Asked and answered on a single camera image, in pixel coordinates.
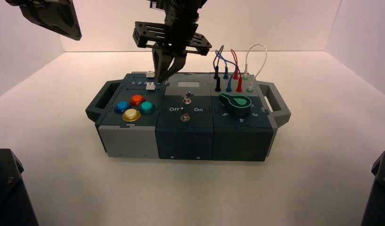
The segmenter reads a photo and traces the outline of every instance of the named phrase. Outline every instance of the wire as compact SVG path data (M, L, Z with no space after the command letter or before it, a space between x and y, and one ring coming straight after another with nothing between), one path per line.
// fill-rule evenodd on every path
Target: wire
M264 61L263 61L263 64L261 66L261 68L259 69L258 73L255 75L255 78L259 75L259 73L262 71L262 69L264 68L264 65L266 64L266 61L267 61L267 48L265 45L261 44L261 43L258 43L258 44L255 44L253 45L249 50L248 52L246 53L246 57L245 57L245 71L244 71L244 74L247 74L248 73L248 55L249 55L249 52L251 51L251 49L255 46L263 46L264 48Z
M219 49L219 53L221 54L223 52L223 49L224 49L224 45L222 45ZM216 66L214 66L214 62L216 62L216 59L217 59L217 67L219 66L219 61L220 61L220 58L218 58L218 56L216 55L213 59L213 69L216 71Z
M220 54L223 53L223 49L224 49L224 45L222 45L222 46L220 47L220 50L219 50ZM220 61L220 58L217 59L217 66L219 66L219 61Z
M238 66L237 66L235 63L233 63L233 62L231 62L231 61L229 61L229 60L226 60L226 59L219 53L219 51L215 50L214 52L216 53L216 56L217 56L218 58L220 58L220 59L223 60L224 62L227 62L227 63L230 63L230 64L234 65L234 66L235 66L235 71L237 70L237 67L238 67ZM231 92L231 81L233 80L232 77L233 77L233 76L230 76L229 81L228 81L228 86L227 86L227 89L226 89L226 91L228 91L228 92Z
M238 58L237 58L237 54L235 53L235 51L233 49L230 49L231 51L231 54L232 54L232 57L234 58L234 61L235 61L235 65L236 65L236 68L235 68L235 71L238 70L238 73L239 73L239 77L241 78L241 71L239 70L239 66L238 66Z

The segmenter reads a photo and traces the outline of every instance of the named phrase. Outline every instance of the gray handle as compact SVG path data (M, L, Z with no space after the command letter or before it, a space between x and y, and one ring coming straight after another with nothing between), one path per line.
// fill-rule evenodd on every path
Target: gray handle
M276 121L277 127L281 127L289 121L291 112L289 111L274 83L258 81L257 84L259 85L263 96L267 97L271 108L273 109L273 111L270 112L270 115Z

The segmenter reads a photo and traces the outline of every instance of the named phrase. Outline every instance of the yellow button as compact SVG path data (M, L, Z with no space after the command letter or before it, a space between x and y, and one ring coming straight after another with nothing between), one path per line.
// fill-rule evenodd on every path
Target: yellow button
M125 111L122 116L124 121L137 121L140 117L141 113L133 108Z

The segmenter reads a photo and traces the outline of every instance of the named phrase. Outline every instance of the white wall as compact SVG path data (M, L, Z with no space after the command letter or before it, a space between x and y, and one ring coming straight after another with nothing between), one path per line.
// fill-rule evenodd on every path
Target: white wall
M325 50L340 0L208 0L198 33L214 47L247 50ZM82 40L62 37L65 51L150 51L132 38L135 21L162 23L164 12L146 0L74 0Z
M385 94L385 0L343 0L327 52Z
M63 53L59 35L0 0L0 95Z

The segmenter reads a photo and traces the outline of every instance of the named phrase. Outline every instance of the red cable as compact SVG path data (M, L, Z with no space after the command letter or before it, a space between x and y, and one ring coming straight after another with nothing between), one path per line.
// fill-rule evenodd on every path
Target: red cable
M242 76L241 76L241 71L239 71L239 67L238 67L238 58L237 58L237 54L235 53L235 51L233 49L231 49L230 51L231 51L231 54L234 58L235 65L236 65L233 79L238 79L238 87L235 91L240 93L240 92L242 92Z
M239 77L241 78L241 71L239 70L239 66L238 66L238 58L237 58L237 54L235 53L235 51L233 49L230 49L231 51L231 54L232 54L232 57L234 58L234 61L235 61L235 65L236 65L236 69L235 69L235 73L234 73L234 78L235 80L238 79L238 74L237 72L239 73Z

